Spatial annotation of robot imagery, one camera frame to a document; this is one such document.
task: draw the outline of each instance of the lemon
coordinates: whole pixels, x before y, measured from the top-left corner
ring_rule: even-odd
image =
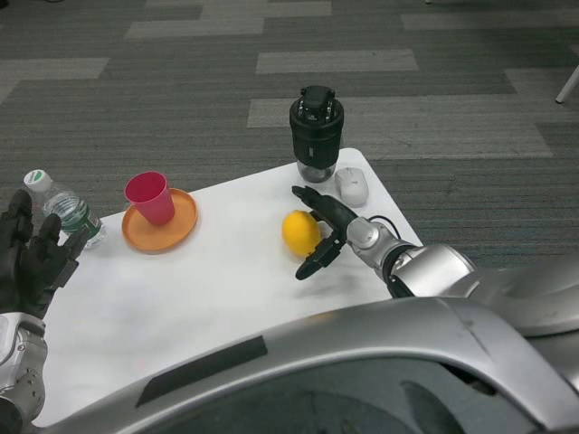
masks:
[[[303,258],[313,253],[322,239],[318,223],[305,211],[288,214],[283,221],[281,235],[289,249]]]

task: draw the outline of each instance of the plastic bottle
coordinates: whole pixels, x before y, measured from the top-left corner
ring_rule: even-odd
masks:
[[[83,226],[90,230],[86,247],[100,244],[107,237],[105,226],[89,206],[65,185],[55,183],[43,170],[37,169],[24,177],[24,185],[36,194],[44,216],[57,214],[62,221],[62,231],[68,235]]]

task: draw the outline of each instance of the orange tray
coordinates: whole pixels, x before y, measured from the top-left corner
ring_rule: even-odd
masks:
[[[188,193],[171,188],[175,216],[162,226],[151,224],[130,206],[123,217],[122,230],[125,240],[135,249],[145,253],[162,253],[183,241],[197,223],[197,205]]]

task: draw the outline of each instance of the computer mouse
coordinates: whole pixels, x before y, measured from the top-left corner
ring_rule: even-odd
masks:
[[[336,172],[336,187],[342,202],[353,208],[360,207],[368,200],[368,183],[364,172],[355,167],[346,167]]]

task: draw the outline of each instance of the red cup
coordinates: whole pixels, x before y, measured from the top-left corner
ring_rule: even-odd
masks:
[[[165,224],[175,215],[168,182],[159,172],[135,176],[127,183],[125,196],[153,224]]]

